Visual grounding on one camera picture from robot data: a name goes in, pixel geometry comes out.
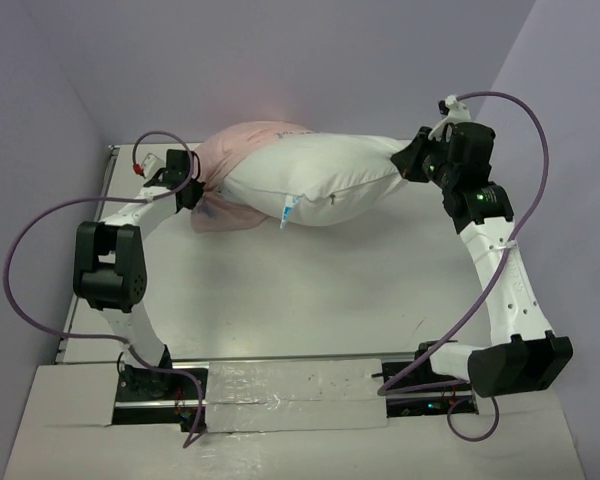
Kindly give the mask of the blue and pink printed pillowcase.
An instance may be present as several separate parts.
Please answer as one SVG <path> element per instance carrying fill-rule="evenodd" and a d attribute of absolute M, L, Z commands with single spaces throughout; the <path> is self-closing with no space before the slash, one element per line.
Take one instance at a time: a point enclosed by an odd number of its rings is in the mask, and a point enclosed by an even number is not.
<path fill-rule="evenodd" d="M 280 121 L 253 121 L 230 126 L 195 149 L 200 160 L 202 199 L 191 212 L 194 232 L 219 233 L 248 230 L 267 216 L 249 206 L 226 199 L 221 193 L 225 178 L 249 155 L 287 136 L 309 134 L 303 126 Z"/>

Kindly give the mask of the white pillow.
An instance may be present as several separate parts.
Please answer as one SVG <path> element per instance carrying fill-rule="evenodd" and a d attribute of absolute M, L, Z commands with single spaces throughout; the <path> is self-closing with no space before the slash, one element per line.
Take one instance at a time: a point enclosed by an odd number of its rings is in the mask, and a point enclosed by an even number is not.
<path fill-rule="evenodd" d="M 391 156 L 406 146 L 382 136 L 290 135 L 249 155 L 225 178 L 221 191 L 279 221 L 285 198 L 301 196 L 287 224 L 335 225 L 400 187 L 402 177 Z"/>

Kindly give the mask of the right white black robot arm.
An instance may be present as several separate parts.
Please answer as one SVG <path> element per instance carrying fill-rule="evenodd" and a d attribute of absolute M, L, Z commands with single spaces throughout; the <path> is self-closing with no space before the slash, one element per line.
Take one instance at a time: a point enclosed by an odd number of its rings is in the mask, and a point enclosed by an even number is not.
<path fill-rule="evenodd" d="M 516 242 L 519 224 L 505 189 L 490 178 L 495 133 L 474 122 L 423 127 L 392 156 L 401 176 L 436 185 L 443 207 L 469 252 L 482 293 L 466 313 L 487 309 L 490 344 L 458 343 L 458 326 L 422 345 L 414 363 L 384 389 L 414 373 L 427 391 L 447 380 L 469 384 L 483 398 L 547 389 L 573 356 L 571 340 L 555 333 L 533 292 Z"/>

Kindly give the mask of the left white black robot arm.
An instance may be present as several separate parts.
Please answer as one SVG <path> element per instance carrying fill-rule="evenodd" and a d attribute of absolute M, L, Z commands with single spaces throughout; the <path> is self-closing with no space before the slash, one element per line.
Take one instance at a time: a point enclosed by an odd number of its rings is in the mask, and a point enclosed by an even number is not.
<path fill-rule="evenodd" d="M 169 149 L 166 165 L 133 201 L 100 221 L 81 223 L 76 231 L 74 293 L 100 311 L 112 334 L 122 339 L 121 380 L 153 399 L 174 390 L 176 375 L 143 303 L 148 287 L 144 240 L 165 220 L 197 205 L 204 192 L 198 166 L 195 152 Z"/>

